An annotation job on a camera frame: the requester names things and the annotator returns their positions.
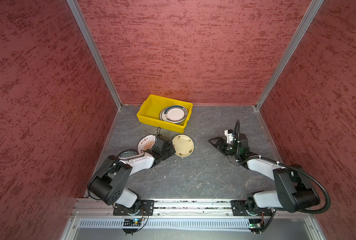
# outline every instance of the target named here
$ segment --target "yellow plastic crate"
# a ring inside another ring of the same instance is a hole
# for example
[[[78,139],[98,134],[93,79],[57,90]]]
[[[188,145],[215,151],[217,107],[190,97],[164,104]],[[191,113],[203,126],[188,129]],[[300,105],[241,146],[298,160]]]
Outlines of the yellow plastic crate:
[[[180,125],[159,120],[159,113],[161,113],[164,108],[167,108],[171,105],[184,106],[188,111],[187,118]],[[142,122],[144,124],[148,124],[154,127],[161,127],[174,132],[183,133],[185,131],[185,127],[187,126],[187,121],[189,121],[190,119],[192,109],[192,103],[151,94],[143,102],[141,109],[139,109],[137,113],[137,117],[139,122]]]

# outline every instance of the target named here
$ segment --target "red panel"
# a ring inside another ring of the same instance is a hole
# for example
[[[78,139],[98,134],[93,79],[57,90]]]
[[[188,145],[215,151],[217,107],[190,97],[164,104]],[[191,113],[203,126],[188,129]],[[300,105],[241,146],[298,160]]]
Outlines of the red panel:
[[[123,103],[255,104],[310,0],[78,1]]]
[[[0,240],[59,239],[116,111],[66,1],[0,1]]]
[[[328,189],[328,239],[356,239],[356,0],[325,0],[262,106],[287,163]]]

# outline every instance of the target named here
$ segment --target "metal corner post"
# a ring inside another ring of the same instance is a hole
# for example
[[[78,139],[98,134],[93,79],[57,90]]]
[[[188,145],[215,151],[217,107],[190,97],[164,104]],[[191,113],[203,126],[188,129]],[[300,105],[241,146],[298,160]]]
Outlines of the metal corner post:
[[[269,79],[265,89],[263,90],[261,96],[259,97],[256,108],[259,110],[262,107],[263,102],[269,95],[269,92],[273,88],[274,84],[276,83],[278,77],[281,75],[282,70],[285,68],[286,64],[288,63],[291,55],[297,48],[298,44],[300,43],[302,37],[304,36],[305,32],[310,26],[311,21],[313,21],[315,15],[317,14],[318,10],[320,9],[324,0],[312,0],[310,6],[306,10],[305,15],[303,16],[300,25],[298,26],[297,30],[295,31],[293,37],[291,38],[288,47],[286,48],[284,54],[280,62],[278,63],[276,69],[274,70],[271,78]]]
[[[66,0],[66,1],[71,9],[71,12],[74,15],[76,22],[78,23],[79,29],[81,30],[82,35],[83,35],[84,39],[86,40],[86,43],[94,57],[94,60],[98,65],[98,68],[106,82],[106,85],[107,85],[111,95],[113,96],[113,99],[115,101],[115,104],[117,105],[117,108],[121,109],[122,108],[121,99],[119,99],[117,90],[114,87],[113,81],[111,80],[111,77],[107,71],[105,63],[102,60],[101,55],[99,54],[97,46],[95,45],[93,36],[91,35],[90,30],[88,29],[86,21],[84,20],[84,17],[81,12],[81,9],[78,5],[78,2],[76,0]]]

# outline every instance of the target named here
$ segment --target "yellow plate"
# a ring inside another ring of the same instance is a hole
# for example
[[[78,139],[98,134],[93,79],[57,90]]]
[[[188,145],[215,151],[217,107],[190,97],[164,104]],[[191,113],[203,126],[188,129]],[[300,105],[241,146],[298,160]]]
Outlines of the yellow plate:
[[[187,157],[194,151],[194,142],[186,135],[178,135],[173,138],[175,154],[180,157]]]

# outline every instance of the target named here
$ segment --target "gray marble surface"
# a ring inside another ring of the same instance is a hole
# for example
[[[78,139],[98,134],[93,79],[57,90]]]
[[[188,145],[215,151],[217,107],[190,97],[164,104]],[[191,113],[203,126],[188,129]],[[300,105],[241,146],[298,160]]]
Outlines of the gray marble surface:
[[[105,156],[136,149],[142,137],[156,134],[156,127],[138,121],[139,108],[123,106]],[[194,142],[193,153],[184,158],[174,155],[154,168],[131,175],[126,187],[142,198],[246,198],[248,193],[274,190],[274,181],[233,166],[208,142],[210,138],[224,137],[224,130],[234,129],[238,119],[240,132],[248,137],[251,151],[272,158],[252,107],[194,106],[184,133]],[[179,133],[162,129],[161,134],[172,139]]]

